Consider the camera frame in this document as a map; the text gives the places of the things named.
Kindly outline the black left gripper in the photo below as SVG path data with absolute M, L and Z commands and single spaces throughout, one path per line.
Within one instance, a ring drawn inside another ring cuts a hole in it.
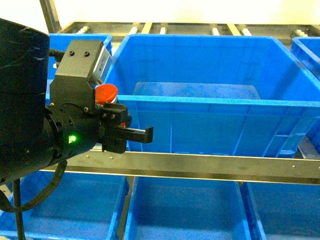
M 124 153 L 127 140 L 153 141 L 153 127 L 126 128 L 131 121 L 127 106 L 96 103 L 96 91 L 85 79 L 57 77 L 49 85 L 49 97 L 45 117 L 52 127 L 55 153 L 84 153 L 96 144 L 103 151 Z

